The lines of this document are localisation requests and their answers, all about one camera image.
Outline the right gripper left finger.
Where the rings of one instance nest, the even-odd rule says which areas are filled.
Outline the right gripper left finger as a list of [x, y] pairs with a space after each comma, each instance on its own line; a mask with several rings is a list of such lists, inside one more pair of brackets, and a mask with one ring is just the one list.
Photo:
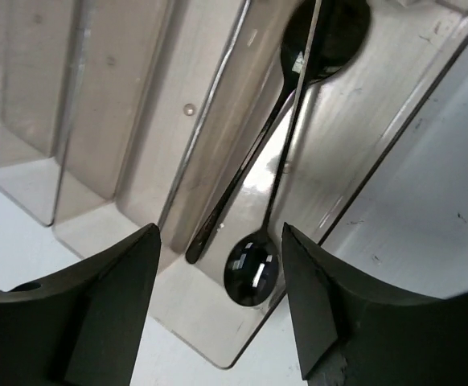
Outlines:
[[127, 385], [161, 251], [148, 224], [106, 250], [0, 290], [0, 385]]

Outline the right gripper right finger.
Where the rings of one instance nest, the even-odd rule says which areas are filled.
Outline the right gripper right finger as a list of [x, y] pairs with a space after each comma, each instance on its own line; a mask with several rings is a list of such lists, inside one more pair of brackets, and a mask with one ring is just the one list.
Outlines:
[[290, 224], [282, 262], [309, 385], [468, 385], [468, 292], [432, 298], [349, 265]]

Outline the black spoon short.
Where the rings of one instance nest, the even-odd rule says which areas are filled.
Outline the black spoon short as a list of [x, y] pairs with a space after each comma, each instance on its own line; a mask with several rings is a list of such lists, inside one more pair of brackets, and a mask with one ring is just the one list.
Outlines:
[[279, 155], [268, 203], [258, 230], [240, 239], [229, 253], [224, 267], [224, 287], [227, 295], [240, 306], [258, 306], [272, 293], [279, 274], [278, 251], [269, 234], [269, 223], [277, 193], [284, 174], [286, 159], [294, 139], [298, 118], [312, 79], [312, 70], [326, 41], [328, 23], [333, 13], [334, 1], [314, 1], [314, 12], [302, 58], [298, 86], [294, 91], [289, 127]]

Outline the black spoon long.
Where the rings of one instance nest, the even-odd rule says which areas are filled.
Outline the black spoon long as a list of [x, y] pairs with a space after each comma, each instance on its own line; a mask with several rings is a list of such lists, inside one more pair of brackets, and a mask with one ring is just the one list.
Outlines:
[[[371, 11], [366, 1], [334, 1], [334, 9], [326, 31], [326, 41], [318, 56], [318, 64], [312, 70], [311, 83], [318, 83], [338, 72], [358, 52], [369, 29]], [[314, 12], [314, 2], [304, 1], [294, 11], [283, 33], [280, 49], [280, 64], [283, 75], [281, 92], [271, 109], [261, 131], [250, 147], [243, 162], [218, 199], [210, 215], [196, 233], [186, 253], [186, 261], [196, 263], [209, 244], [211, 235], [220, 223], [231, 198], [242, 178], [263, 148], [264, 141], [270, 136], [270, 129], [276, 121], [283, 106], [293, 95], [298, 86], [302, 58]]]

